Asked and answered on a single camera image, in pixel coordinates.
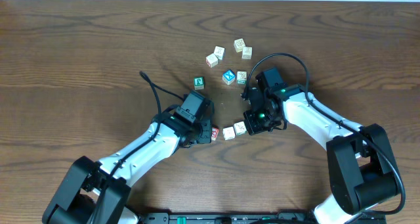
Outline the red letter A block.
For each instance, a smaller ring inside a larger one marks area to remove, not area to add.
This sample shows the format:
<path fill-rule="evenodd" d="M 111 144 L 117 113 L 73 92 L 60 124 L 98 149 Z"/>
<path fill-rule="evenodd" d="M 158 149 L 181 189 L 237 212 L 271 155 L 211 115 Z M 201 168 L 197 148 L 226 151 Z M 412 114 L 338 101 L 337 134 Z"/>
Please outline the red letter A block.
<path fill-rule="evenodd" d="M 212 134 L 211 134 L 211 140 L 216 141 L 216 139 L 218 137 L 218 134 L 219 134 L 219 129 L 216 128 L 216 127 L 213 127 L 212 128 Z"/>

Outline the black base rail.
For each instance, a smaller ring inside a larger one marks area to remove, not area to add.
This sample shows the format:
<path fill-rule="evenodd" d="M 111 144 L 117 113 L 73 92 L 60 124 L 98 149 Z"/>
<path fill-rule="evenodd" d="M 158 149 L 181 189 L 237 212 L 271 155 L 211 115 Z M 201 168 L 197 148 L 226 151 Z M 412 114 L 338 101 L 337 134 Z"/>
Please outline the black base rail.
<path fill-rule="evenodd" d="M 318 223 L 312 212 L 282 210 L 278 213 L 142 213 L 140 224 L 250 224 L 250 223 Z"/>

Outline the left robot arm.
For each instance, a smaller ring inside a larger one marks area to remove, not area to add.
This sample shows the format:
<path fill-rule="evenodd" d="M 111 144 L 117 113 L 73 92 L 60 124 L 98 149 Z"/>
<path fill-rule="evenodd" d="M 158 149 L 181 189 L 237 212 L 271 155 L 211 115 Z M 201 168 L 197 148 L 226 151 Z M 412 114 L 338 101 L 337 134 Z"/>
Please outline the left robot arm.
<path fill-rule="evenodd" d="M 120 151 L 69 168 L 44 211 L 43 223 L 138 223 L 126 203 L 135 183 L 180 148 L 211 143 L 213 102 L 196 91 L 159 109 L 149 128 Z"/>

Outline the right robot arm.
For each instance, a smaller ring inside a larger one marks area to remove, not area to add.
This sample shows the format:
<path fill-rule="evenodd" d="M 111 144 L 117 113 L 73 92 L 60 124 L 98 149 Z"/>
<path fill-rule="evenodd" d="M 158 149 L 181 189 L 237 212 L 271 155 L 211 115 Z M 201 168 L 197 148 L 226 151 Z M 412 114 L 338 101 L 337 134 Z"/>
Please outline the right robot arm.
<path fill-rule="evenodd" d="M 406 190 L 387 132 L 375 124 L 362 126 L 320 103 L 302 85 L 260 83 L 242 97 L 250 135 L 295 125 L 327 152 L 331 195 L 312 213 L 317 223 L 351 223 L 364 215 L 400 212 Z"/>

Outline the green letter block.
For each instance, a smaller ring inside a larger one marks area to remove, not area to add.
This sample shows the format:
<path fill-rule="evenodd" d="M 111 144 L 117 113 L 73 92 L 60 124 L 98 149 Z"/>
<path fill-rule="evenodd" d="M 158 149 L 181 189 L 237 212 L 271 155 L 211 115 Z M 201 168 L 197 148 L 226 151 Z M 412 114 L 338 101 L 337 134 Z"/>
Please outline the green letter block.
<path fill-rule="evenodd" d="M 204 81 L 204 77 L 195 77 L 194 78 L 194 89 L 197 90 L 202 90 L 205 88 L 205 81 Z"/>

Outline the tan picture block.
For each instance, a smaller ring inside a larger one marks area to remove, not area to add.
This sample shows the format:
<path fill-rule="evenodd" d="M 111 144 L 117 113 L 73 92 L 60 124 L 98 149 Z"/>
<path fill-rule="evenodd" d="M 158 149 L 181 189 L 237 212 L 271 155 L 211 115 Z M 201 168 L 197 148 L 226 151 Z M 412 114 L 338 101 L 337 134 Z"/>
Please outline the tan picture block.
<path fill-rule="evenodd" d="M 243 47 L 242 49 L 242 59 L 250 60 L 252 57 L 253 48 L 252 47 Z"/>

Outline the plain white block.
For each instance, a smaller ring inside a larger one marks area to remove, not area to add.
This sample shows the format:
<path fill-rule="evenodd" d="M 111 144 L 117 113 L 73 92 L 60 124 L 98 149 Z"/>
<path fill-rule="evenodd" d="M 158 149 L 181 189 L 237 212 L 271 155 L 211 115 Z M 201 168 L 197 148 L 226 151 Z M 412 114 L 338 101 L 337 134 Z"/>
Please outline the plain white block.
<path fill-rule="evenodd" d="M 222 134 L 225 140 L 234 139 L 236 137 L 236 133 L 233 127 L 225 127 L 222 129 Z"/>

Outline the yellow picture block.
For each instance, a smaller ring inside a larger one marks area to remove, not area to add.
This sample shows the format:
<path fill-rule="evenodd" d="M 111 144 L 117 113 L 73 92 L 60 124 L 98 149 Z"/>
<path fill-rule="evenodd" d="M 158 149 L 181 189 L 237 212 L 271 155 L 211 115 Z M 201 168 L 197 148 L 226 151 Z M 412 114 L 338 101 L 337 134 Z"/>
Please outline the yellow picture block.
<path fill-rule="evenodd" d="M 234 40 L 234 49 L 237 53 L 242 52 L 245 46 L 245 41 L 242 38 Z"/>

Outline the blue letter X block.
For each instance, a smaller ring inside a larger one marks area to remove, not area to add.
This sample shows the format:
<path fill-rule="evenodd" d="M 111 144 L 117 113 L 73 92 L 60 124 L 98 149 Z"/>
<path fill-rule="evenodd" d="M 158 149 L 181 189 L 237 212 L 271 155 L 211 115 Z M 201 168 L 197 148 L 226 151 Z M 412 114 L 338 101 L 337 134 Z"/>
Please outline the blue letter X block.
<path fill-rule="evenodd" d="M 235 81 L 236 75 L 232 70 L 227 70 L 223 75 L 222 75 L 222 80 L 225 82 L 225 84 L 230 85 L 231 83 L 233 83 Z"/>

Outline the green picture block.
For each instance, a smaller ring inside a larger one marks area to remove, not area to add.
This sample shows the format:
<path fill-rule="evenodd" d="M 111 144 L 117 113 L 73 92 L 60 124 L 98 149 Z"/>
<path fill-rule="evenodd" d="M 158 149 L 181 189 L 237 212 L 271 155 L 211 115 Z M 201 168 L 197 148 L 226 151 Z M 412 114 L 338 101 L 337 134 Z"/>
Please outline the green picture block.
<path fill-rule="evenodd" d="M 243 135 L 247 132 L 247 128 L 245 126 L 244 121 L 236 122 L 234 124 L 234 132 L 236 135 Z"/>

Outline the teal picture block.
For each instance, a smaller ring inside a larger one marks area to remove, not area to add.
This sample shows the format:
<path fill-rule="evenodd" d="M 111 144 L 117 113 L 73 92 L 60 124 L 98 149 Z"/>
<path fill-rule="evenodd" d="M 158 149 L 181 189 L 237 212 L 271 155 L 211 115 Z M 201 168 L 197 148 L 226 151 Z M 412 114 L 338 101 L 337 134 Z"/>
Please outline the teal picture block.
<path fill-rule="evenodd" d="M 247 72 L 246 71 L 237 71 L 236 81 L 237 81 L 237 84 L 246 84 L 247 83 Z"/>

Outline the red edged white block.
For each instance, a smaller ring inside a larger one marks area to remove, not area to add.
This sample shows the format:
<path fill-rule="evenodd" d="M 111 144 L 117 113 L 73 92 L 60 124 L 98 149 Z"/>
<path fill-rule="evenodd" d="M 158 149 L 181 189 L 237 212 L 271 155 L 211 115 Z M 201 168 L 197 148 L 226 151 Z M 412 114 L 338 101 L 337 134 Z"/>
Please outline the red edged white block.
<path fill-rule="evenodd" d="M 214 53 L 208 55 L 205 59 L 206 59 L 207 65 L 210 68 L 213 68 L 214 66 L 216 66 L 219 63 L 219 59 L 217 58 L 217 56 Z"/>

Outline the white picture block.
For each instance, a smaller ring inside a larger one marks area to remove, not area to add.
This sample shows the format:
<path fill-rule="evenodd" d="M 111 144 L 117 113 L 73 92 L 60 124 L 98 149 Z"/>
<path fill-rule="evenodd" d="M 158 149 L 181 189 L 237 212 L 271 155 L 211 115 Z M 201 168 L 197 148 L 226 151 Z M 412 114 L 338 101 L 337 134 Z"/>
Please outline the white picture block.
<path fill-rule="evenodd" d="M 213 52 L 213 54 L 219 59 L 222 60 L 224 57 L 224 53 L 225 53 L 225 48 L 224 47 L 219 47 L 216 46 L 215 50 Z"/>

